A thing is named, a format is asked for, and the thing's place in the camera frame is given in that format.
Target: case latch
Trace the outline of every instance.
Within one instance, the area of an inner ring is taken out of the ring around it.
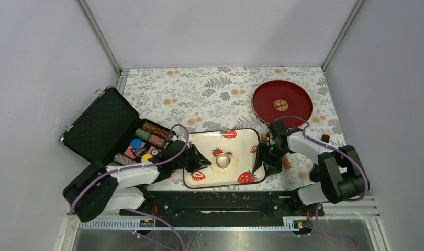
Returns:
[[[101,97],[102,95],[104,95],[105,91],[98,89],[94,92],[96,95],[98,95],[99,97]]]
[[[73,125],[72,125],[72,124],[69,124],[69,123],[67,123],[67,122],[64,122],[64,123],[61,125],[61,128],[62,128],[62,129],[64,129],[65,131],[69,131],[72,127],[73,127]]]

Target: red plate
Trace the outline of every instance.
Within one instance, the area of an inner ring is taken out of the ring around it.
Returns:
[[[255,114],[267,124],[284,115],[308,120],[312,114],[312,100],[306,91],[284,80],[272,80],[260,85],[252,96],[252,107]],[[303,124],[303,121],[295,118],[282,120],[289,128]]]

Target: floral tablecloth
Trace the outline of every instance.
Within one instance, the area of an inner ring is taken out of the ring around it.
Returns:
[[[130,69],[123,95],[144,118],[170,127],[181,123],[196,131],[267,126],[254,113],[251,98],[264,82],[282,79],[301,86],[313,101],[307,133],[320,138],[331,134],[332,145],[344,145],[342,128],[320,67],[219,67]],[[300,154],[288,155],[293,168],[272,175],[260,184],[196,190],[290,191],[310,184],[312,162]],[[149,185],[149,190],[190,190],[182,170],[170,179]]]

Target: yellow poker chip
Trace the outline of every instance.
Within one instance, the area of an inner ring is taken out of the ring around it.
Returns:
[[[152,154],[145,154],[143,155],[143,157],[141,157],[141,162],[144,162],[152,157],[153,157]]]

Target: wooden handle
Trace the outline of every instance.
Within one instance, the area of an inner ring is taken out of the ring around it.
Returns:
[[[283,167],[284,167],[284,169],[289,170],[289,169],[291,169],[291,168],[292,168],[291,163],[289,162],[289,159],[287,158],[287,156],[286,156],[286,155],[284,155],[284,156],[282,157],[282,162],[283,162]]]
[[[267,133],[263,133],[262,135],[261,135],[261,142],[263,142],[264,144],[267,144],[267,141],[268,141],[269,139],[267,138]]]

